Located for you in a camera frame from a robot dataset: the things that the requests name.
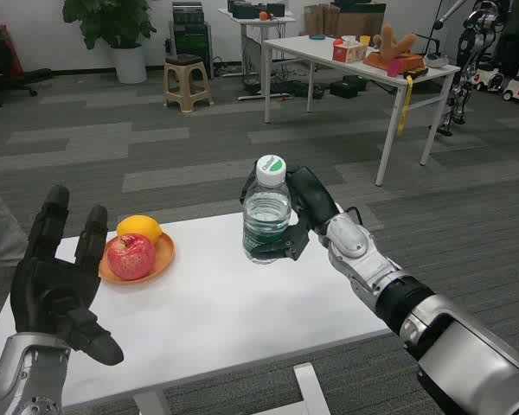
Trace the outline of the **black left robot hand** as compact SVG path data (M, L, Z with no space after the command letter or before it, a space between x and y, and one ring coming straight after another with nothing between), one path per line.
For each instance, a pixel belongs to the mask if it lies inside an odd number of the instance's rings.
M90 310L100 285L107 209L92 208L78 239L75 261L70 263L55 256L67 222L69 198L66 187L54 185L29 232L10 290L16 331L53 335L71 349L115 366L123 361L123 351Z

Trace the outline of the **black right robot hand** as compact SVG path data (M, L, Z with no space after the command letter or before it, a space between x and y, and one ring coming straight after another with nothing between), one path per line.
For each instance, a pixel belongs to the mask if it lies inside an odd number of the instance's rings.
M330 193L307 167L277 170L254 163L242 190L243 248L255 263L296 260L309 242L309 231L325 235L338 215Z

